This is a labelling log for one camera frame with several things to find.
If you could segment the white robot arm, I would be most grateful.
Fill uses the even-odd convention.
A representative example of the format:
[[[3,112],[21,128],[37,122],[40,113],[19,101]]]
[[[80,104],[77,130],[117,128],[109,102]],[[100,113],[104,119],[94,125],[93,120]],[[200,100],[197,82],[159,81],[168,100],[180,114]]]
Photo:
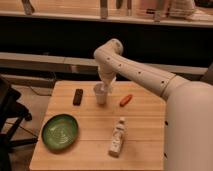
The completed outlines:
[[[110,86],[116,75],[120,74],[166,100],[169,83],[175,75],[124,58],[122,53],[123,45],[118,39],[111,39],[94,51],[101,81]]]

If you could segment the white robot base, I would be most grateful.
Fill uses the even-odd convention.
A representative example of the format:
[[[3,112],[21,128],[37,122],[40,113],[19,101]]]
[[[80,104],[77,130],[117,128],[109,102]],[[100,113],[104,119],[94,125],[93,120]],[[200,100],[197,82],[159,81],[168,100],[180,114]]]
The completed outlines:
[[[189,81],[166,104],[164,171],[213,171],[213,86]]]

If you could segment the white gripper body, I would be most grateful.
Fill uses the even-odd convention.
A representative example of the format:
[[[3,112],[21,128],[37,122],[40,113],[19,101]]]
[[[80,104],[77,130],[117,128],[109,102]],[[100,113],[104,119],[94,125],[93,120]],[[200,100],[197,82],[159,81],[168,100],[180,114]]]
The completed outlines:
[[[111,83],[116,80],[116,73],[113,71],[106,71],[99,68],[98,74],[101,81],[104,83],[106,87],[110,87]]]

